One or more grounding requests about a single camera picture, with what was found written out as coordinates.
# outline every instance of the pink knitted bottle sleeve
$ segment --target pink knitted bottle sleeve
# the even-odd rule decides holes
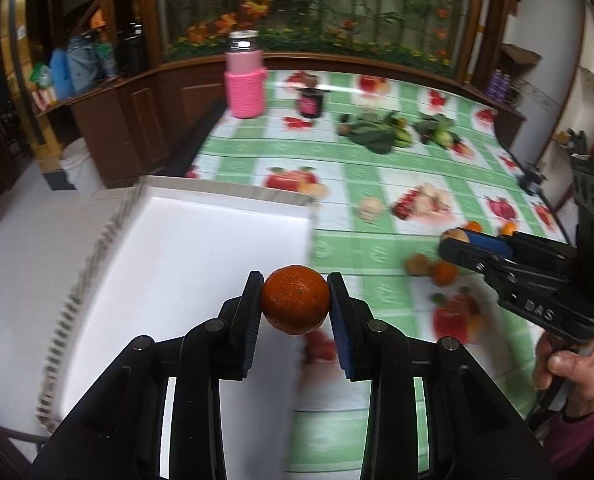
[[[226,95],[231,113],[239,119],[250,119],[261,115],[266,108],[264,80],[267,70],[261,67],[248,74],[226,72]]]

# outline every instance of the wrist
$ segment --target wrist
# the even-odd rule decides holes
[[[594,398],[587,400],[569,399],[564,409],[564,415],[570,418],[581,418],[594,413]]]

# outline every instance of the trash can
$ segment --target trash can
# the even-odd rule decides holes
[[[69,183],[84,196],[93,196],[106,187],[83,137],[65,147],[61,153],[61,167],[66,172]]]

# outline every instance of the purple sleeve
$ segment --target purple sleeve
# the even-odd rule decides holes
[[[551,420],[544,450],[555,469],[562,471],[571,467],[582,456],[594,437],[594,412],[575,422],[565,422],[559,413]]]

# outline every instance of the checkered tablecloth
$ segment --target checkered tablecloth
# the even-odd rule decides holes
[[[285,117],[298,118],[297,92],[288,71],[269,73],[267,110],[262,117],[238,120],[229,112],[219,120],[194,161],[200,178],[263,186],[271,168],[311,168],[327,193],[317,206],[310,265],[322,274],[339,271],[351,296],[367,301],[373,315],[406,335],[429,341],[437,293],[445,298],[468,286],[487,317],[484,336],[468,349],[494,378],[516,409],[526,414],[534,400],[530,381],[537,327],[497,306],[497,297],[480,275],[462,273],[449,286],[429,278],[407,276],[403,262],[414,253],[437,259],[438,235],[445,229],[477,221],[487,234],[497,234],[505,220],[491,201],[505,200],[516,213],[519,230],[564,241],[546,206],[517,187],[520,173],[494,136],[491,114],[468,99],[394,80],[377,80],[366,92],[365,78],[344,73],[317,73],[325,97],[325,113],[312,128],[287,128]],[[375,155],[335,132],[340,114],[366,109],[397,110],[408,124],[420,113],[443,113],[455,121],[450,129],[472,150],[468,157],[434,144],[414,143]],[[400,220],[389,208],[401,195],[421,184],[445,190],[451,214],[439,221]],[[363,197],[381,200],[387,211],[375,223],[356,214]],[[324,330],[330,331],[327,323]],[[355,479],[363,458],[369,385],[344,381],[343,373],[318,377],[308,372],[299,390],[291,433],[286,476]],[[426,415],[421,380],[416,381],[419,470],[428,466]]]

